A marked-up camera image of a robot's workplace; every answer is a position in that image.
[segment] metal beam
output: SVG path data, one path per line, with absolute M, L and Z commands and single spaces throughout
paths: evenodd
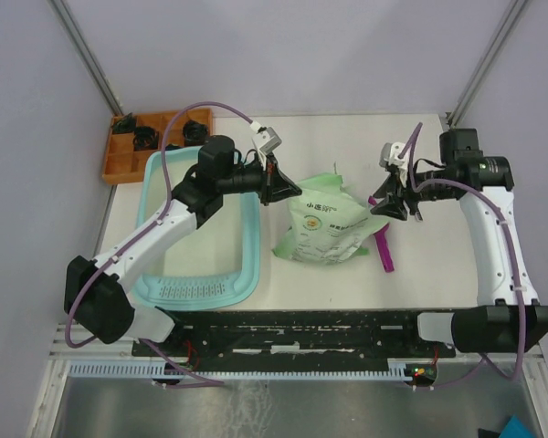
M 499 57 L 511 32 L 520 21 L 520 18 L 523 16 L 523 13 L 530 2 L 531 0 L 510 1 L 510 4 L 503 13 L 500 23 L 495 29 L 493 37 L 487 45 L 485 53 L 480 58 L 479 64 L 473 71 L 469 83 L 458 98 L 457 106 L 448 115 L 448 125 L 451 128 L 457 127 L 467 114 L 470 104 L 483 85 L 484 79 L 487 77 L 494 62 Z
M 55 15 L 58 17 L 61 25 L 63 25 L 63 29 L 65 29 L 69 40 L 73 46 L 75 46 L 79 57 L 93 78 L 93 81 L 100 91 L 101 96 L 110 107 L 111 112 L 113 112 L 116 116 L 122 116 L 123 111 L 121 110 L 120 102 L 116 99 L 116 96 L 111 90 L 110 84 L 101 69 L 100 63 L 95 58 L 95 55 L 91 53 L 85 38 L 79 30 L 77 21 L 71 14 L 69 6 L 66 4 L 65 0 L 48 0 L 48 2 L 53 8 L 53 11 L 55 11 Z

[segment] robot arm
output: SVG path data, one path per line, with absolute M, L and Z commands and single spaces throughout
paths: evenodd
M 478 307 L 454 312 L 424 312 L 418 317 L 422 339 L 454 344 L 464 352 L 515 352 L 518 343 L 518 303 L 514 291 L 510 255 L 500 220 L 476 195 L 443 184 L 412 189 L 408 172 L 409 154 L 400 157 L 403 143 L 386 144 L 380 165 L 390 176 L 374 194 L 382 198 L 372 214 L 406 220 L 408 211 L 422 220 L 418 204 L 424 201 L 457 199 L 467 219 L 478 274 Z M 548 332 L 548 306 L 540 306 L 518 240 L 513 215 L 513 178 L 504 157 L 484 157 L 475 130 L 450 130 L 440 136 L 442 165 L 438 170 L 417 173 L 419 183 L 444 179 L 481 192 L 497 205 L 506 218 L 515 247 L 521 275 L 521 290 L 526 305 L 526 350 Z
M 199 150 L 198 163 L 173 188 L 166 210 L 161 206 L 131 235 L 94 260 L 76 257 L 68 265 L 65 311 L 70 312 L 80 291 L 101 271 L 73 318 L 106 344 L 122 336 L 164 341 L 174 328 L 172 318 L 159 308 L 131 303 L 126 296 L 148 264 L 213 216 L 222 207 L 224 194 L 255 192 L 265 205 L 301 194 L 279 170 L 272 153 L 280 144 L 274 130 L 257 135 L 254 144 L 260 148 L 249 164 L 240 157 L 236 162 L 238 151 L 231 139 L 210 137 Z

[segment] gray floor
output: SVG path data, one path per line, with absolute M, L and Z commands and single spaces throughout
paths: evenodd
M 441 365 L 444 380 L 466 365 Z M 167 390 L 149 381 L 68 379 L 53 436 L 454 437 L 500 432 L 512 415 L 542 436 L 525 383 L 487 369 L 459 386 L 412 392 L 375 381 L 231 381 Z

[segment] orange crate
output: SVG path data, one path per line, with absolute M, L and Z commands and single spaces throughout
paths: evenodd
M 136 126 L 150 126 L 157 130 L 159 132 L 158 146 L 160 148 L 166 125 L 168 125 L 168 122 L 177 112 L 165 111 L 135 114 Z M 146 162 L 157 150 L 135 151 L 132 145 L 134 135 L 131 132 L 127 134 L 112 134 L 111 125 L 119 119 L 121 119 L 121 116 L 111 118 L 102 177 L 108 184 L 139 183 L 144 180 Z M 169 143 L 184 146 L 183 126 L 189 120 L 207 125 L 209 135 L 213 135 L 213 113 L 211 109 L 191 109 L 169 131 Z

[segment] logo on bag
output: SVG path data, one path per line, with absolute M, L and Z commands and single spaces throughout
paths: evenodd
M 322 227 L 321 219 L 316 216 L 304 216 L 304 224 L 306 230 L 315 231 Z
M 320 212 L 323 212 L 323 213 L 337 211 L 335 207 L 331 207 L 330 205 L 322 205 L 320 203 L 307 203 L 307 207 L 314 208 L 315 210 L 319 210 Z

